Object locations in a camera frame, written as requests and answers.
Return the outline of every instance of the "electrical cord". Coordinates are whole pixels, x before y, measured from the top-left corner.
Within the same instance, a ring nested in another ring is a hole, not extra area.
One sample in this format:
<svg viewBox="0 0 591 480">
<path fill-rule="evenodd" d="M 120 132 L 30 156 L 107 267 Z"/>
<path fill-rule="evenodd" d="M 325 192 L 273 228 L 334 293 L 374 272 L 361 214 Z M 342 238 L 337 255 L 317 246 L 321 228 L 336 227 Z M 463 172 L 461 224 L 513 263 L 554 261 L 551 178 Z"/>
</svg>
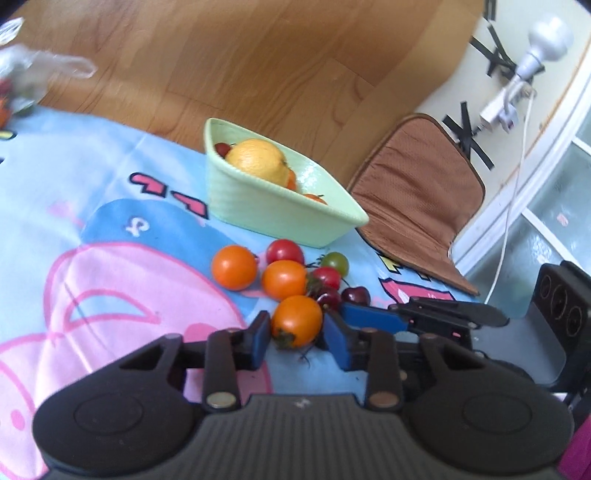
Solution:
<svg viewBox="0 0 591 480">
<path fill-rule="evenodd" d="M 507 207 L 507 217 L 505 220 L 505 235 L 503 236 L 503 247 L 501 248 L 501 259 L 499 260 L 499 265 L 496 268 L 495 279 L 492 281 L 491 289 L 489 290 L 488 295 L 486 296 L 486 300 L 484 301 L 485 304 L 488 304 L 489 300 L 491 299 L 492 293 L 495 291 L 496 283 L 499 281 L 499 275 L 501 274 L 501 267 L 503 266 L 503 261 L 505 260 L 505 252 L 507 250 L 507 239 L 509 238 L 509 223 L 511 218 L 511 210 L 513 209 L 515 198 L 517 197 L 517 190 L 519 189 L 519 177 L 521 176 L 521 167 L 523 166 L 523 162 L 525 160 L 527 129 L 530 126 L 531 107 L 534 104 L 534 97 L 535 90 L 533 90 L 530 94 L 530 98 L 527 103 L 527 112 L 525 113 L 525 120 L 523 122 L 521 157 L 519 158 L 519 165 L 517 166 L 517 178 L 515 179 L 515 188 L 513 189 L 513 195 L 511 196 L 511 201 L 509 202 L 509 206 Z"/>
</svg>

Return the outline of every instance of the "green basket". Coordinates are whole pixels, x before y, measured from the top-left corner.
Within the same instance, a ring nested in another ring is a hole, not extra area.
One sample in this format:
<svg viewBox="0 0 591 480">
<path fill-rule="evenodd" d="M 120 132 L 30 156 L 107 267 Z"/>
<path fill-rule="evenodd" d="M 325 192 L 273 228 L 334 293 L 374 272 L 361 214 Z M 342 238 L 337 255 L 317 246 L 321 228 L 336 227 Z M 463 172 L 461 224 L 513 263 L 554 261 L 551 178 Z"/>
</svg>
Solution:
<svg viewBox="0 0 591 480">
<path fill-rule="evenodd" d="M 297 176 L 298 192 L 321 194 L 328 205 L 244 173 L 215 151 L 216 143 L 236 144 L 248 138 L 275 144 Z M 367 213 L 325 169 L 290 148 L 217 118 L 205 123 L 204 140 L 209 210 L 224 222 L 322 248 L 369 221 Z"/>
</svg>

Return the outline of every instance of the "clear plastic bag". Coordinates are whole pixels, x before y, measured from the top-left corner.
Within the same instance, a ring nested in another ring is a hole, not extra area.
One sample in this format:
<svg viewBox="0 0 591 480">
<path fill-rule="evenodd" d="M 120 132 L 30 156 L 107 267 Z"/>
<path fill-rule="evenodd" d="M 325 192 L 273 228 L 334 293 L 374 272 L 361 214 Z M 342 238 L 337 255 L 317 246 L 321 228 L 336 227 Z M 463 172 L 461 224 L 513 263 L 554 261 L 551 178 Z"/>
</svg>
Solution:
<svg viewBox="0 0 591 480">
<path fill-rule="evenodd" d="M 22 18 L 4 23 L 0 27 L 0 45 L 13 40 L 21 25 Z M 83 57 L 13 45 L 0 50 L 0 97 L 7 99 L 8 107 L 16 113 L 39 103 L 47 93 L 49 80 L 54 74 L 86 79 L 95 72 L 96 66 Z"/>
</svg>

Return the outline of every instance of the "white light bulb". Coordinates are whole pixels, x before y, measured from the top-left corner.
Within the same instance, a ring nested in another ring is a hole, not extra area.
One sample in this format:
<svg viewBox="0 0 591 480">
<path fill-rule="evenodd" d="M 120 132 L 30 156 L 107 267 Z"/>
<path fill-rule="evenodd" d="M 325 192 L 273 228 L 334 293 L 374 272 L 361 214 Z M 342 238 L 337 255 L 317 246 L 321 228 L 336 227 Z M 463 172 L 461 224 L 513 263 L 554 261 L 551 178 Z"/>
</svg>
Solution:
<svg viewBox="0 0 591 480">
<path fill-rule="evenodd" d="M 530 30 L 530 49 L 519 62 L 517 75 L 523 79 L 531 78 L 546 61 L 560 60 L 574 41 L 569 26 L 555 15 L 546 15 L 536 22 Z"/>
</svg>

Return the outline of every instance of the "yellow lemon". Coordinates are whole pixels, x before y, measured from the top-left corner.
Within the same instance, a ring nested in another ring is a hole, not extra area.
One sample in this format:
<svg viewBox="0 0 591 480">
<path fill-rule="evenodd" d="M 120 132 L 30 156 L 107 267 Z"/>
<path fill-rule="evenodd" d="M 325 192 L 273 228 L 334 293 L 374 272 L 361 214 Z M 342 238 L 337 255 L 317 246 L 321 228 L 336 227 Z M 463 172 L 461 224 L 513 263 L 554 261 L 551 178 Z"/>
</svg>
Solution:
<svg viewBox="0 0 591 480">
<path fill-rule="evenodd" d="M 271 142 L 257 138 L 240 142 L 226 155 L 226 161 L 245 173 L 287 186 L 290 169 L 281 150 Z"/>
</svg>

